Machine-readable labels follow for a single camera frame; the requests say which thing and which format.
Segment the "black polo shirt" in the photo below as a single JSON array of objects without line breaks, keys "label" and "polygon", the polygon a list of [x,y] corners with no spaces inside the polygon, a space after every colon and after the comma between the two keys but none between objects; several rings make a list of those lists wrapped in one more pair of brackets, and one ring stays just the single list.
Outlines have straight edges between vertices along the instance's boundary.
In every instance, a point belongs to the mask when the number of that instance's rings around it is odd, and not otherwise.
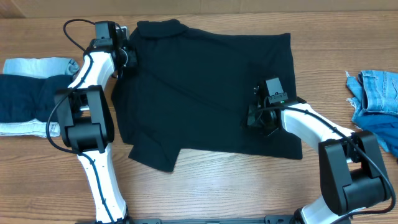
[{"label": "black polo shirt", "polygon": [[290,34],[221,35],[176,19],[140,21],[128,46],[134,66],[111,99],[130,159],[171,172],[182,149],[302,158],[293,134],[243,127],[258,82],[277,77],[296,95]]}]

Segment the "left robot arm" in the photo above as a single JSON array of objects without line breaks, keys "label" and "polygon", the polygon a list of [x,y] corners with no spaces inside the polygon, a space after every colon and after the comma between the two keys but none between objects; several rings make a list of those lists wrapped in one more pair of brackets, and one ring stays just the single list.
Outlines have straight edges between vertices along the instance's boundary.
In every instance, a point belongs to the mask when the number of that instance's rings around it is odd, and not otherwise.
[{"label": "left robot arm", "polygon": [[68,88],[55,95],[64,147],[85,171],[95,203],[95,223],[132,223],[118,187],[112,160],[114,124],[104,89],[121,76],[132,54],[124,46],[129,29],[111,21],[94,22],[95,38],[83,51],[84,64]]}]

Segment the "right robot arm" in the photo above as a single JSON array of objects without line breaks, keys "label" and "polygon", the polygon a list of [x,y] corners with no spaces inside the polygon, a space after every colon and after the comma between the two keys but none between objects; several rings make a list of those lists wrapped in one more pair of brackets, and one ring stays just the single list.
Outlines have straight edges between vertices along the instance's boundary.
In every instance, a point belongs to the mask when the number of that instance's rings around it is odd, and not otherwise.
[{"label": "right robot arm", "polygon": [[388,213],[396,194],[375,135],[354,132],[318,114],[300,97],[289,98],[280,80],[261,80],[246,127],[271,134],[284,130],[318,153],[321,196],[292,215],[268,215],[265,223],[350,223],[356,215]]}]

